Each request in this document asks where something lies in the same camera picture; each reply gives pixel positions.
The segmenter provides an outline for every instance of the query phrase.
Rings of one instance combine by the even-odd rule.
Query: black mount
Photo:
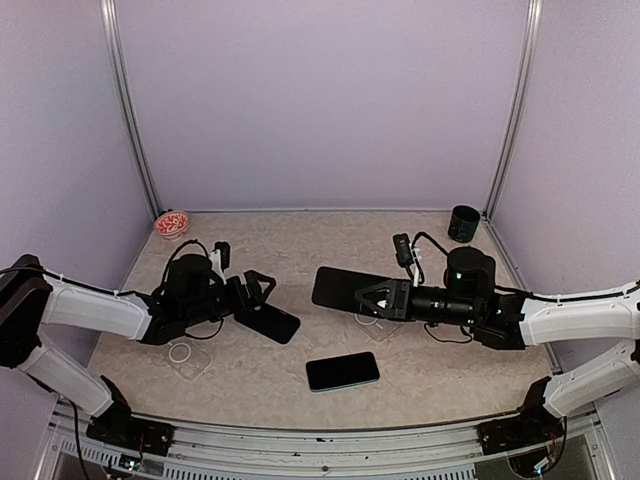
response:
[[[413,263],[406,234],[394,236],[396,260],[405,268]],[[318,271],[316,282],[324,281],[326,268]],[[521,295],[495,293],[496,262],[473,247],[460,247],[447,255],[444,273],[446,288],[412,286],[409,280],[381,279],[371,281],[353,292],[353,298],[362,306],[362,313],[398,322],[425,321],[431,326],[439,323],[469,327],[473,339],[495,350],[523,350],[525,348],[519,323],[525,298]],[[332,269],[333,276],[338,270]],[[346,271],[344,279],[353,277]],[[319,304],[344,310],[345,302],[323,299]]]
[[[544,408],[544,390],[550,377],[535,382],[514,417],[491,420],[478,425],[478,436],[485,455],[530,447],[547,442],[551,435],[565,434],[561,419]]]
[[[38,258],[23,255],[13,267],[18,270],[0,277],[0,366],[16,368],[41,345],[38,327],[53,290],[36,270]]]
[[[168,423],[131,416],[131,407],[118,388],[101,377],[111,390],[113,403],[106,412],[91,419],[87,437],[136,452],[167,456],[174,428]]]
[[[229,265],[227,250],[221,250],[223,266]],[[276,280],[255,270],[245,272],[244,277],[244,284],[239,276],[224,283],[204,255],[187,254],[171,261],[166,280],[151,295],[140,295],[152,315],[140,343],[164,345],[184,336],[186,329],[193,325],[217,322],[228,315],[265,305]],[[256,315],[264,316],[265,321],[269,319],[266,311]]]

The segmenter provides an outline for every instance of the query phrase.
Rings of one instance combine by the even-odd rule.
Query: phone screen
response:
[[[311,391],[321,392],[375,382],[380,372],[373,353],[363,352],[308,362],[307,377]]]

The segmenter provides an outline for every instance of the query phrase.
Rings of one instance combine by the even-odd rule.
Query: metal frame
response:
[[[509,170],[509,164],[511,163],[513,148],[518,135],[518,128],[520,127],[522,112],[524,111],[527,90],[529,87],[529,79],[531,77],[536,43],[538,41],[538,29],[540,26],[541,16],[542,0],[529,0],[529,13],[527,16],[524,43],[522,45],[522,54],[520,56],[516,91],[513,96],[513,103],[511,104],[507,131],[502,142],[498,168],[496,169],[496,173],[493,177],[491,190],[484,209],[485,216],[489,220],[492,220],[496,213],[498,201],[500,200],[500,195],[502,194],[507,172]]]
[[[498,255],[502,259],[502,263],[507,269],[507,273],[511,277],[514,285],[521,290],[528,290],[527,284],[520,273],[520,270],[515,265],[511,255],[507,251],[500,234],[498,234],[497,230],[493,227],[493,224],[488,219],[483,219],[483,226],[487,235],[491,239],[491,243],[496,247],[498,251]],[[553,347],[549,343],[544,344],[544,349],[547,353],[547,360],[549,361],[549,366],[551,367],[551,372],[554,375],[562,373],[562,367],[560,366],[560,362],[556,355],[556,352],[553,350]]]
[[[151,170],[147,162],[147,158],[142,147],[142,139],[140,138],[140,130],[133,109],[131,93],[129,92],[129,84],[127,82],[127,71],[125,68],[124,55],[122,53],[122,42],[120,40],[120,32],[118,30],[118,15],[116,13],[115,0],[101,0],[102,22],[107,35],[107,45],[109,47],[109,56],[111,66],[116,82],[116,91],[120,100],[122,116],[129,136],[129,143],[135,160],[136,170],[142,183],[142,189],[147,201],[147,206],[151,216],[155,219],[162,212],[162,203],[158,196]]]
[[[506,457],[483,456],[475,427],[482,420],[431,427],[376,431],[296,431],[229,427],[162,419],[176,427],[167,457],[145,455],[157,479],[273,480],[332,477],[373,480],[475,478],[475,464]],[[121,454],[137,452],[87,439],[88,418],[81,414],[81,446],[86,461],[106,466]],[[584,435],[591,445],[600,480],[615,480],[608,472],[600,421],[590,409],[569,419],[569,437]],[[533,449],[509,452],[510,455]],[[76,455],[73,412],[59,403],[44,439],[36,480],[49,480],[61,453]]]

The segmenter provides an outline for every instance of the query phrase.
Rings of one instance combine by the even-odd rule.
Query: black cable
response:
[[[411,242],[411,250],[413,250],[413,248],[416,246],[416,242],[420,239],[420,238],[426,238],[427,240],[429,240],[434,247],[436,247],[438,250],[440,250],[444,255],[449,255],[449,252],[442,246],[440,245],[431,235],[429,235],[427,232],[418,232],[416,233],[416,236],[413,237],[413,242]]]
[[[144,448],[144,433],[140,436],[140,463],[138,464],[138,471],[142,468],[142,461],[144,460],[144,454],[142,453],[142,449]]]
[[[447,250],[440,245],[431,235],[429,235],[427,232],[418,232],[415,234],[415,236],[413,237],[413,241],[411,242],[411,251],[413,252],[416,248],[416,242],[418,240],[420,240],[421,238],[426,238],[427,240],[429,240],[438,250],[440,250],[444,255],[449,255],[449,252],[447,252]],[[422,270],[422,265],[420,265],[420,260],[418,260],[417,256],[414,258],[415,263],[416,263],[416,268],[418,269],[418,285],[422,285],[424,283],[424,270]]]
[[[569,422],[567,421],[567,417],[564,417],[564,435],[562,435],[562,445],[560,445],[560,452],[556,457],[553,458],[553,463],[551,464],[551,466],[542,472],[543,474],[549,473],[556,467],[556,465],[558,465],[558,463],[560,463],[560,459],[562,458],[562,454],[564,453],[564,447],[567,444],[568,423]]]
[[[418,232],[416,233],[415,237],[413,237],[413,241],[411,242],[411,251],[413,251],[413,249],[415,248],[416,245],[416,241],[418,241],[420,238],[426,238],[427,240],[429,240],[438,250],[440,250],[440,252],[442,252],[442,254],[444,255],[449,255],[449,252],[442,246],[440,245],[431,235],[429,235],[426,232]],[[424,283],[424,273],[422,272],[422,266],[420,265],[420,262],[418,261],[418,259],[415,259],[416,262],[416,266],[418,268],[418,271],[420,272],[420,278],[418,280],[418,283],[420,285],[422,285]],[[532,292],[527,292],[525,290],[521,290],[519,288],[511,288],[511,287],[503,287],[501,285],[496,285],[495,286],[496,290],[500,290],[503,292],[507,292],[507,293],[514,293],[516,295],[522,295],[526,298],[529,298],[531,300],[538,300],[541,302],[553,302],[556,303],[558,301],[560,301],[561,303],[572,303],[572,302],[583,302],[583,301],[589,301],[589,300],[605,300],[607,298],[616,298],[616,297],[623,297],[625,295],[628,295],[630,293],[633,293],[637,290],[640,289],[640,281],[638,281],[636,283],[636,286],[631,288],[630,290],[626,291],[626,292],[614,292],[614,293],[603,293],[600,295],[584,295],[584,296],[580,296],[580,297],[569,297],[569,298],[551,298],[551,297],[544,297],[544,296],[540,296],[540,295],[535,295]]]
[[[107,290],[106,288],[100,288],[100,287],[94,287],[93,285],[89,285],[87,283],[82,283],[79,282],[77,280],[72,280],[70,278],[66,278],[66,277],[61,277],[58,274],[55,274],[53,272],[50,272],[48,270],[45,270],[43,267],[30,267],[28,265],[22,265],[22,266],[18,266],[18,267],[9,267],[9,268],[5,268],[3,270],[0,270],[0,276],[4,275],[5,273],[11,273],[11,272],[36,272],[39,273],[41,275],[45,275],[47,277],[51,277],[51,278],[55,278],[56,280],[59,280],[63,283],[68,283],[70,285],[75,285],[76,287],[82,287],[82,288],[86,288],[87,290],[91,290],[92,292],[97,292],[97,293],[102,293],[105,295],[114,295],[114,291],[115,290]],[[135,290],[128,290],[126,292],[118,292],[117,294],[115,294],[116,297],[126,297],[129,295],[134,295],[138,293]]]
[[[171,256],[169,257],[169,260],[167,260],[167,263],[164,266],[164,271],[162,272],[162,282],[164,283],[165,280],[167,279],[167,272],[169,271],[169,265],[171,264],[171,262],[173,261],[174,258],[176,258],[176,255],[178,255],[178,253],[180,253],[182,251],[182,249],[188,245],[198,245],[202,248],[202,250],[204,250],[204,256],[209,258],[209,252],[207,251],[207,247],[205,247],[200,240],[197,239],[192,239],[192,240],[187,240],[186,242],[184,242],[182,245],[180,245],[178,248],[176,248],[173,253],[171,254]]]
[[[531,292],[527,292],[525,290],[520,290],[518,288],[510,288],[510,287],[501,287],[500,285],[496,285],[496,290],[501,290],[507,293],[515,293],[516,295],[522,295],[525,298],[529,298],[531,300],[539,300],[541,302],[552,302],[552,303],[571,303],[571,302],[583,302],[588,300],[604,300],[607,298],[616,298],[616,297],[624,297],[625,295],[629,295],[630,293],[636,292],[640,289],[640,282],[636,283],[636,286],[627,290],[626,292],[613,292],[613,293],[603,293],[601,295],[584,295],[581,297],[541,297],[539,295],[534,295]]]
[[[207,337],[196,337],[195,335],[191,335],[190,333],[185,332],[184,336],[187,338],[192,338],[193,340],[211,340],[213,337],[215,337],[217,334],[220,333],[220,330],[222,330],[222,325],[224,324],[224,318],[220,319],[220,326],[218,327],[218,330],[215,331],[215,333],[207,336]]]
[[[80,468],[82,469],[82,474],[84,475],[85,480],[91,480],[89,477],[89,472],[87,472],[87,466],[84,463],[84,459],[82,458],[82,448],[80,448],[80,427],[78,426],[78,407],[75,403],[69,400],[71,404],[71,408],[73,408],[73,425],[76,433],[76,451],[78,453],[78,460],[80,460]]]
[[[431,333],[429,331],[429,324],[425,323],[424,324],[424,331],[427,332],[429,334],[429,336],[431,338],[433,338],[436,342],[440,342],[440,343],[457,343],[458,345],[466,345],[467,343],[471,343],[473,341],[473,336],[466,332],[464,330],[464,327],[460,327],[460,332],[465,336],[468,337],[466,340],[443,340],[441,338],[436,337],[433,333]]]

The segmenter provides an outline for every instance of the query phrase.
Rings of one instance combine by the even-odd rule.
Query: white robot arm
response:
[[[179,250],[194,243],[202,246],[190,240]],[[275,287],[273,278],[251,270],[244,273],[246,283],[239,277],[226,279],[229,245],[217,242],[211,253],[202,248],[206,256],[187,254],[174,260],[174,253],[161,285],[151,295],[83,285],[46,271],[36,257],[24,255],[0,271],[0,366],[23,371],[88,413],[92,417],[88,436],[134,449],[145,438],[151,445],[147,451],[166,455],[171,426],[131,417],[117,387],[90,374],[40,326],[70,325],[162,345],[198,323],[268,310],[254,308],[265,304]]]
[[[559,419],[594,400],[640,383],[640,282],[579,295],[534,295],[495,284],[495,260],[472,247],[447,252],[445,288],[416,285],[360,272],[322,267],[313,301],[329,308],[400,322],[457,325],[488,348],[522,350],[560,340],[620,338],[599,357],[570,372],[534,383],[517,417],[479,426],[487,454],[545,442],[561,436]],[[400,267],[416,264],[406,234],[394,237]],[[341,292],[346,288],[348,293]]]
[[[640,382],[640,289],[636,283],[581,295],[527,299],[520,331],[525,345],[559,340],[621,338],[584,365],[551,378],[544,407],[555,417]]]

